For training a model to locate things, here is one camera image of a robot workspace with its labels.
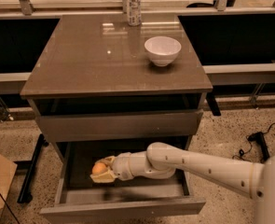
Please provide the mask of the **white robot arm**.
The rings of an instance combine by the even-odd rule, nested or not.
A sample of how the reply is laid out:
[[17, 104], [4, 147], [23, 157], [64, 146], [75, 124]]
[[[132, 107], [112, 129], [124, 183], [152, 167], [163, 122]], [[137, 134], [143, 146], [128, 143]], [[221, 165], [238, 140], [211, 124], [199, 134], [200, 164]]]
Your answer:
[[145, 151], [121, 153], [95, 162], [91, 179], [111, 183], [137, 176], [166, 179], [187, 171], [255, 201], [254, 224], [275, 224], [275, 155], [263, 163], [182, 150], [155, 142]]

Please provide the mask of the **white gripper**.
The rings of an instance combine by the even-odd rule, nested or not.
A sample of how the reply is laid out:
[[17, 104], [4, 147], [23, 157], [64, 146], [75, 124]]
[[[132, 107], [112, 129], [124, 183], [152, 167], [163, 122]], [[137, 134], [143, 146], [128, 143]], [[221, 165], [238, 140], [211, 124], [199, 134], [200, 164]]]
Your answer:
[[112, 170], [107, 170], [101, 174], [91, 175], [94, 183], [112, 183], [118, 178], [121, 181], [131, 180], [130, 153], [123, 153], [118, 156], [109, 156], [97, 160], [106, 166], [112, 166]]

